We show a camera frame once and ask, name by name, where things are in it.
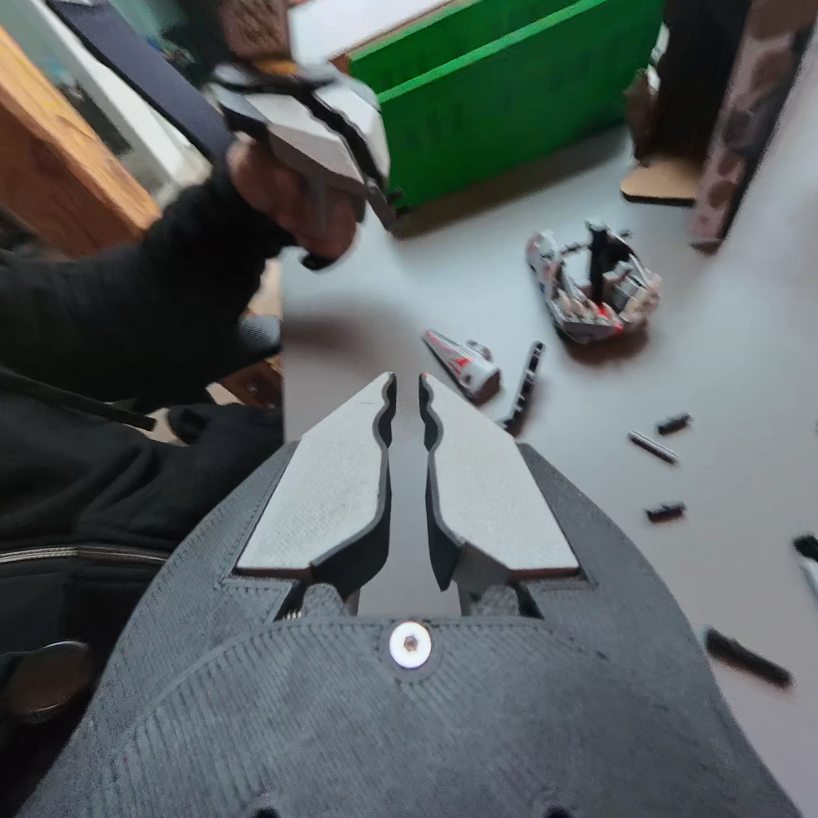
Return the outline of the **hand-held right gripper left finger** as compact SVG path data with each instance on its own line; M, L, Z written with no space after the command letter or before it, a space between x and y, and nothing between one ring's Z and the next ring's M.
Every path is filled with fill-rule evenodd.
M236 564L251 578L356 595L389 554L396 376L385 372L302 435Z

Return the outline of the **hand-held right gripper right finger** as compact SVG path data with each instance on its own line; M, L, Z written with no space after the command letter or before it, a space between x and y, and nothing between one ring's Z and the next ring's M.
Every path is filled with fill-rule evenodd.
M516 441L429 373L418 379L429 556L469 615L491 587L578 578L580 562Z

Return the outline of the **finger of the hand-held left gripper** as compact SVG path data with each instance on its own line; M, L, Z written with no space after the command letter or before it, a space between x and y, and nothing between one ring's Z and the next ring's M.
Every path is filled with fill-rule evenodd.
M391 157L380 103L374 91L352 77L311 77L312 117L322 123L319 148L310 156L347 179L377 184L386 193Z
M312 117L316 102L309 92L301 98L282 93L257 93L255 109L266 121L273 153L281 162L297 170L317 185L317 189L344 190L361 203L368 204L386 230L392 230L397 211L389 199L389 183L382 193L373 181L347 179L332 173L312 160L310 150L319 148L319 136L325 133L321 122Z

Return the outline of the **person's left forearm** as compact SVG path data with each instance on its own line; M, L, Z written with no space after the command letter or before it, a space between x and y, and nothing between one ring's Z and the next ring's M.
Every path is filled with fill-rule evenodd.
M218 167L136 243L63 261L2 251L2 371L103 402L132 397L217 358L267 261L294 244Z

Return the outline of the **black angled lego beam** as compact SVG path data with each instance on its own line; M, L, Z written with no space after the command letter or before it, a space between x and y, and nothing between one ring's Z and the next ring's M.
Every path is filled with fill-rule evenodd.
M528 405L536 384L537 369L544 350L545 344L543 342L538 340L532 343L527 353L527 359L520 382L518 383L515 396L510 405L510 411L504 419L496 422L497 425L512 437L516 437L523 428Z

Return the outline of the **scattered small lego pins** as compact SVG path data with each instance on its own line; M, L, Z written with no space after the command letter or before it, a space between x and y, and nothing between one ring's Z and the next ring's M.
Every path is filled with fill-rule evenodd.
M667 438L687 429L691 420L692 417L688 413L673 415L655 425L653 437L631 430L628 432L628 441L666 465L677 466L678 455L657 438ZM683 502L663 503L645 510L645 516L651 524L667 523L683 517L685 513L686 505Z

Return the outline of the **grey white lego car model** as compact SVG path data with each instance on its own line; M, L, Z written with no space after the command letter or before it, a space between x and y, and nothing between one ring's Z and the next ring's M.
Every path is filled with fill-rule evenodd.
M660 303L661 277L634 251L630 230L587 220L585 241L560 244L551 230L527 240L524 256L557 332L596 344L645 330Z

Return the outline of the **short black lego beam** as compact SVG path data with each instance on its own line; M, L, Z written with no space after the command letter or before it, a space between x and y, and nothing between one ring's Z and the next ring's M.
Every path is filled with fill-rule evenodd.
M790 688L790 670L749 649L737 639L707 627L703 631L703 648L714 659L725 662L782 689Z

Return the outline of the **person's left hand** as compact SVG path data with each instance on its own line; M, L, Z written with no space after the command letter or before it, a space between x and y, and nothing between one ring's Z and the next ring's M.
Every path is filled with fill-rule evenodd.
M237 138L227 162L230 181L243 200L287 232L296 246L335 262L355 245L358 202L347 191L327 188L320 205L305 178L251 138Z

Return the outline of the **brown patterned board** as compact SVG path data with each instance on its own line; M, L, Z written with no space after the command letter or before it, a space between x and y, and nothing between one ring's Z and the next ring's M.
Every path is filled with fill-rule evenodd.
M251 62L290 60L288 1L220 1L219 19L230 53Z
M694 247L726 239L799 79L816 15L816 1L749 3L689 222Z

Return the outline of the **dark blue bar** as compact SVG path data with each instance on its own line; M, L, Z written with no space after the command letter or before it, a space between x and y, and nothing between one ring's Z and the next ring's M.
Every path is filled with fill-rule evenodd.
M87 50L163 116L212 164L233 133L221 112L108 2L46 1Z

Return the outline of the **green box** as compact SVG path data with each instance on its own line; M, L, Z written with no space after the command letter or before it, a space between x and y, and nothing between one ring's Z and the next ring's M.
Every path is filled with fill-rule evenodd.
M380 102L398 205L427 202L622 122L660 1L445 4L349 52Z

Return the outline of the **wooden furniture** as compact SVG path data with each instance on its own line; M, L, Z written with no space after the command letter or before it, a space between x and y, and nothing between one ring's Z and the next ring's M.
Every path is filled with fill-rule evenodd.
M138 240L160 215L149 193L5 29L1 204L71 258Z

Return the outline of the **cardboard base piece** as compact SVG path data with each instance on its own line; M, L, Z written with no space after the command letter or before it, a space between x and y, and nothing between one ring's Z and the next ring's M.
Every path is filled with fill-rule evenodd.
M651 158L637 164L620 185L622 197L636 204L691 208L702 176L701 162L682 157Z

